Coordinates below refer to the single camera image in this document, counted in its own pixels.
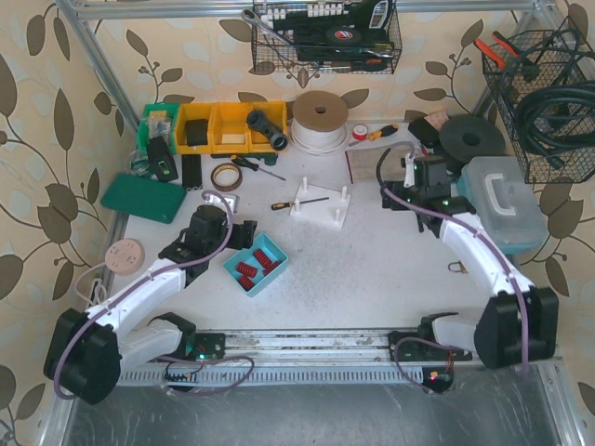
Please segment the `large red spring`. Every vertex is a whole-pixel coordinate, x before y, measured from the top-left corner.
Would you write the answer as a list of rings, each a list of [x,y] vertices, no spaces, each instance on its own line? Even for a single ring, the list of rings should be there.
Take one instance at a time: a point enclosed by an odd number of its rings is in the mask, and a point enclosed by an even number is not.
[[[271,260],[269,259],[269,257],[260,248],[253,251],[253,257],[257,260],[259,265],[261,267],[263,267],[264,269],[266,269],[269,266],[269,264],[271,263]]]

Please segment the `small orange-black screwdriver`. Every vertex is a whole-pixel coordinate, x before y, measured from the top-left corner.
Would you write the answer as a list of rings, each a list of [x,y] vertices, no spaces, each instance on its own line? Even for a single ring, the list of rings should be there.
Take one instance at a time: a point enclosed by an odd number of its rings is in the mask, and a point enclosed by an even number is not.
[[[315,199],[309,199],[309,200],[303,200],[303,201],[295,200],[293,202],[274,203],[271,205],[271,210],[278,211],[278,210],[282,210],[282,209],[286,209],[286,208],[296,207],[298,204],[318,203],[318,202],[323,202],[323,201],[327,201],[327,200],[329,200],[329,197],[321,197],[321,198],[315,198]]]

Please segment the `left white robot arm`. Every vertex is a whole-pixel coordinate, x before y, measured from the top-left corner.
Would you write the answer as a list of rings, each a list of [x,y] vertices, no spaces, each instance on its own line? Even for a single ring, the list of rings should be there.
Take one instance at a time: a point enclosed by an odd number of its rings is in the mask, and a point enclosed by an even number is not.
[[[139,323],[168,298],[188,288],[225,249],[252,246],[258,223],[236,223],[229,206],[199,206],[188,228],[158,255],[149,269],[119,293],[84,311],[65,310],[57,319],[44,375],[63,400],[97,404],[122,373],[156,359],[195,361],[196,326],[168,312],[146,327]]]

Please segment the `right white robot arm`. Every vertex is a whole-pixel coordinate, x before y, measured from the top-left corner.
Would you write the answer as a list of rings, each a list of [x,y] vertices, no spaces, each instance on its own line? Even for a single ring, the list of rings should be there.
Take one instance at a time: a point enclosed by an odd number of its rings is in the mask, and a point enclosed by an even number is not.
[[[407,154],[402,166],[402,182],[379,182],[384,205],[412,211],[419,231],[429,230],[456,254],[485,300],[479,315],[450,311],[426,317],[420,338],[433,348],[471,352],[490,369],[552,358],[556,294],[524,276],[489,237],[469,200],[452,195],[442,157]]]

